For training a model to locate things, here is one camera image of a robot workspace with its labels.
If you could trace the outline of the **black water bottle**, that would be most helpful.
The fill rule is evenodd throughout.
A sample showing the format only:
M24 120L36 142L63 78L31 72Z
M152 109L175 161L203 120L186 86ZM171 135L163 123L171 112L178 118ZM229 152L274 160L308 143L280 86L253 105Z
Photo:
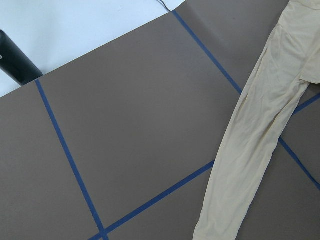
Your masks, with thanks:
M43 76L36 65L2 30L0 31L0 69L20 86Z

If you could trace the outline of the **cream long-sleeve printed shirt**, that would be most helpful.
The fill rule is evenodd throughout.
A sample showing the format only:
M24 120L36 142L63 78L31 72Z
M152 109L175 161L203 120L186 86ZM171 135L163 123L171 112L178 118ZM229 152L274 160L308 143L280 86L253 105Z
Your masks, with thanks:
M234 240L278 140L320 82L320 3L291 0L240 95L208 180L195 240Z

